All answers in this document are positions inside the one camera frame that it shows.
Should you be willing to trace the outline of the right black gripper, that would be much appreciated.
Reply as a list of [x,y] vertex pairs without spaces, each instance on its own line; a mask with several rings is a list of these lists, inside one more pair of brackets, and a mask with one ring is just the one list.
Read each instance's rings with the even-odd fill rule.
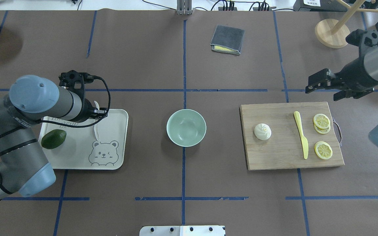
[[317,89],[337,89],[334,101],[343,98],[359,99],[374,91],[378,85],[378,31],[357,29],[346,37],[346,42],[359,48],[357,59],[338,73],[322,69],[309,76],[306,94]]

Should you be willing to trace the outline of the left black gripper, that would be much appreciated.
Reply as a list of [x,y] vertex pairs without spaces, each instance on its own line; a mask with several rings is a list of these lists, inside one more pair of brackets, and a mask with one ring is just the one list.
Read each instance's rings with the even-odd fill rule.
[[68,90],[73,99],[69,112],[61,119],[82,123],[88,119],[101,120],[108,116],[108,107],[97,109],[85,98],[85,84],[93,83],[94,80],[102,81],[108,91],[108,85],[103,78],[71,70],[61,73],[59,80],[59,86]]

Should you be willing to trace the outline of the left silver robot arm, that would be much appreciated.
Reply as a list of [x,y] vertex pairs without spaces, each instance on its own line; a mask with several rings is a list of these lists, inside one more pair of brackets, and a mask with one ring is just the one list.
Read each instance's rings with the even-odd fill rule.
[[85,84],[103,79],[71,70],[59,85],[35,75],[18,78],[0,98],[0,201],[19,193],[33,196],[56,181],[52,165],[32,127],[53,117],[81,123],[105,118],[110,107],[97,109],[85,98]]

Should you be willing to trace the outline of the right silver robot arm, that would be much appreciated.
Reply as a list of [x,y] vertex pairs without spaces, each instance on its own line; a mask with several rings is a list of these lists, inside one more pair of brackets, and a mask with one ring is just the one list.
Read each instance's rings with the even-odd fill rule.
[[[374,92],[378,86],[378,31],[357,29],[346,37],[348,44],[359,48],[357,59],[345,65],[338,73],[322,69],[309,76],[306,94],[317,89],[337,89],[333,100],[359,99]],[[378,125],[369,132],[369,140],[378,147]]]

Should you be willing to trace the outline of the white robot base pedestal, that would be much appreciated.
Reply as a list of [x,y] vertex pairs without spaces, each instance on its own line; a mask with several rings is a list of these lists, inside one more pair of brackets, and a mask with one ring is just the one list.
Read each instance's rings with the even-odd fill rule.
[[189,225],[189,226],[144,226],[140,236],[225,236],[225,226]]

